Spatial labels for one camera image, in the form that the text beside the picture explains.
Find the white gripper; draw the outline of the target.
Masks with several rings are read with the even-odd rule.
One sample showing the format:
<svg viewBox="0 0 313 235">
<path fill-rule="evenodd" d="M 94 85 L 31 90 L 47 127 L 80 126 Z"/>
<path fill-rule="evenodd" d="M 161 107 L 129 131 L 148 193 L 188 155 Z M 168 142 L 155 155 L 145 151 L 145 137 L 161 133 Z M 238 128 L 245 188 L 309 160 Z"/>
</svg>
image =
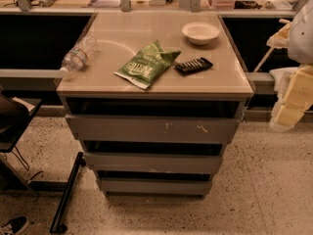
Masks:
<svg viewBox="0 0 313 235">
<path fill-rule="evenodd" d="M 274 131 L 285 132 L 294 128 L 313 105 L 313 67 L 300 65 L 294 71 L 284 71 L 277 92 L 278 101 L 269 126 Z"/>
</svg>

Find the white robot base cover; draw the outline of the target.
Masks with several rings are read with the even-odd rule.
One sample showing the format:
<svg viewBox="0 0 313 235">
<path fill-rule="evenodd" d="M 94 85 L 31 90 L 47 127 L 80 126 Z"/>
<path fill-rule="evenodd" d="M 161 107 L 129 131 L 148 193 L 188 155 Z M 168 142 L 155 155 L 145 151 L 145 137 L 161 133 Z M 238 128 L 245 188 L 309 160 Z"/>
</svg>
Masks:
<svg viewBox="0 0 313 235">
<path fill-rule="evenodd" d="M 295 73 L 297 67 L 279 68 L 270 70 L 269 73 L 274 78 L 274 91 L 281 92 L 290 83 L 290 75 Z"/>
</svg>

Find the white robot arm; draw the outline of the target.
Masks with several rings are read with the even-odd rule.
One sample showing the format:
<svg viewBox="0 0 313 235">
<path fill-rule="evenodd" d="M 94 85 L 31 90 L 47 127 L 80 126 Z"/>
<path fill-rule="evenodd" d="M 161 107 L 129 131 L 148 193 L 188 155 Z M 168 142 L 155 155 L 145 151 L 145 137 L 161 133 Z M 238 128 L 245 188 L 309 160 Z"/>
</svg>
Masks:
<svg viewBox="0 0 313 235">
<path fill-rule="evenodd" d="M 266 45 L 287 48 L 289 58 L 299 63 L 293 73 L 283 73 L 271 113 L 270 127 L 285 132 L 294 128 L 313 105 L 313 0 L 308 0 Z"/>
</svg>

